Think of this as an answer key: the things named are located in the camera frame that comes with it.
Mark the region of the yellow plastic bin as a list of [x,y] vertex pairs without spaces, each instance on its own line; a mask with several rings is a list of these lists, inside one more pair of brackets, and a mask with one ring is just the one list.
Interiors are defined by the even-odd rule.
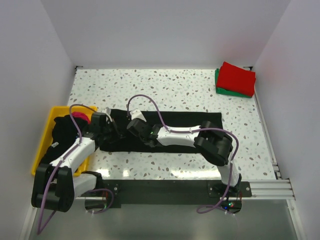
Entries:
[[[35,159],[33,161],[32,164],[32,168],[31,168],[31,175],[35,176],[36,174],[36,169],[42,159],[42,157],[45,155],[47,149],[49,148],[49,146],[53,143],[53,138],[52,138],[52,130],[55,126],[55,121],[54,119],[56,117],[64,117],[65,115],[69,115],[69,106],[54,106],[51,108],[47,120],[46,120],[46,124],[44,127],[44,130],[42,131],[42,136],[41,136],[41,140],[40,143],[38,145],[38,149],[35,155]],[[91,116],[94,113],[92,110],[85,108],[85,107],[81,107],[81,106],[74,106],[72,107],[71,112],[79,112],[79,113],[83,113],[85,114],[90,120],[91,120]],[[73,174],[74,177],[78,177],[82,172],[87,171],[88,170],[88,166],[89,166],[89,162],[90,162],[90,156],[88,156],[82,163],[81,165],[77,168],[77,170],[75,171],[75,173]]]

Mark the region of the black clothes in bin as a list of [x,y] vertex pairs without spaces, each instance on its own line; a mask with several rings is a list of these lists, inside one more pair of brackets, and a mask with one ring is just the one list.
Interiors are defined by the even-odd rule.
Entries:
[[51,132],[52,143],[40,159],[40,164],[49,164],[58,159],[75,143],[78,137],[78,130],[69,114],[56,117],[54,122],[55,125]]

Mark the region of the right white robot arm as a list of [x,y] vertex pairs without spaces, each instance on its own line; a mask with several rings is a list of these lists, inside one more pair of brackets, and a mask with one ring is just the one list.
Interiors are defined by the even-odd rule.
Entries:
[[127,130],[146,146],[146,152],[201,154],[217,167],[227,196],[233,197],[241,190],[242,177],[234,164],[239,146],[233,149],[232,134],[212,122],[203,121],[193,127],[172,127],[150,125],[135,118]]

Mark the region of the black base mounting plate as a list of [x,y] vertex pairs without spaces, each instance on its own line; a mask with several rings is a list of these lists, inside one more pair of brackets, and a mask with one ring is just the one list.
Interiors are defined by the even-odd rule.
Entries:
[[104,180],[104,187],[112,191],[88,192],[85,199],[89,210],[102,210],[123,205],[215,205],[226,186],[220,180]]

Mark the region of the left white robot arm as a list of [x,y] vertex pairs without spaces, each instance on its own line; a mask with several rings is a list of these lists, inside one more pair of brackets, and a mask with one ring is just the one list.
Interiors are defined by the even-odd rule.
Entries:
[[121,138],[115,121],[108,113],[93,113],[90,124],[71,147],[53,162],[41,163],[37,167],[31,205],[65,213],[75,198],[86,193],[99,196],[105,190],[100,173],[83,171],[78,177],[74,177],[74,173],[102,144],[115,143]]

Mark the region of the black t shirt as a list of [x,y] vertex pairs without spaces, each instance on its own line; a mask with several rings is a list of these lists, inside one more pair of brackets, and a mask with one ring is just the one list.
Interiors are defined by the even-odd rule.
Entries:
[[[120,140],[108,143],[104,142],[99,148],[104,152],[138,152],[138,153],[197,153],[194,147],[190,146],[157,146],[150,147],[145,145],[138,137],[127,131],[127,125],[130,120],[125,110],[111,110],[110,116],[113,118],[116,126],[123,138]],[[222,114],[220,112],[186,112],[186,111],[162,111],[161,116],[168,127],[194,127],[201,125],[204,121],[213,123],[215,128],[222,128]]]

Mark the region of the folded green t shirt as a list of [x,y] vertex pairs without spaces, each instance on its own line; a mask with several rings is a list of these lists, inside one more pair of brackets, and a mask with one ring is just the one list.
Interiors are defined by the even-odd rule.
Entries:
[[250,96],[244,95],[242,93],[234,92],[234,91],[230,91],[230,90],[226,90],[224,88],[218,87],[217,84],[218,84],[219,72],[220,72],[220,69],[217,68],[214,73],[214,84],[215,84],[215,91],[217,94],[226,95],[226,96],[241,97],[241,98],[250,98]]

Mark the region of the folded red t shirt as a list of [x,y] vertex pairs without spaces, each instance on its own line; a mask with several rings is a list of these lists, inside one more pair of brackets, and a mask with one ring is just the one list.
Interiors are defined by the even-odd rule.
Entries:
[[255,93],[256,73],[232,65],[226,61],[219,68],[217,86],[229,91],[253,97]]

